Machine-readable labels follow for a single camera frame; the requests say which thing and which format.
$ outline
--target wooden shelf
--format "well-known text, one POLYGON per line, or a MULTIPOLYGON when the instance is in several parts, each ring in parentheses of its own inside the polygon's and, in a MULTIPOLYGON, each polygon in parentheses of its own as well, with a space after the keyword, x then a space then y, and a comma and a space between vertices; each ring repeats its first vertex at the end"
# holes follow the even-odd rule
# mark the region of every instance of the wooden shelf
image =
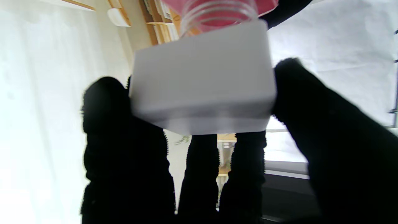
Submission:
POLYGON ((173 23, 165 23, 165 22, 147 22, 149 25, 174 25, 173 23))
POLYGON ((179 39, 170 9, 160 0, 139 0, 152 45, 179 39))

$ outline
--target white container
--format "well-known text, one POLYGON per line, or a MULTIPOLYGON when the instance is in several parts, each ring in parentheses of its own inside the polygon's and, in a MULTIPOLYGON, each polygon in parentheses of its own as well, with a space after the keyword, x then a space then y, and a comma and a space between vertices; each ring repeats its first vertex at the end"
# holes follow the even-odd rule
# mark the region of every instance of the white container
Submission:
POLYGON ((133 114, 184 135, 264 131, 276 98, 261 20, 136 52, 133 114))

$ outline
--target black glove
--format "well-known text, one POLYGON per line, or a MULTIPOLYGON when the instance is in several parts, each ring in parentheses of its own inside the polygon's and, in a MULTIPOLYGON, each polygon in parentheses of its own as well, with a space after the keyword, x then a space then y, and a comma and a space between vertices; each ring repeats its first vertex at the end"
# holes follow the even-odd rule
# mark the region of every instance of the black glove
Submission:
POLYGON ((327 88, 296 59, 275 68, 274 114, 308 159, 325 219, 393 223, 398 210, 398 138, 327 88))
POLYGON ((131 115, 128 89, 104 77, 84 94, 82 223, 171 221, 174 183, 163 129, 131 115))

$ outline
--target plastic bottle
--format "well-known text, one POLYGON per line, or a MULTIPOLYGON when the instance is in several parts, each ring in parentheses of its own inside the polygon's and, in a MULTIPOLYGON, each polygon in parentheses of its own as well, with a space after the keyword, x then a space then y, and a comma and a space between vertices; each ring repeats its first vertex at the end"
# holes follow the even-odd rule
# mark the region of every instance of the plastic bottle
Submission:
POLYGON ((181 36, 256 20, 255 0, 188 0, 182 10, 181 36))

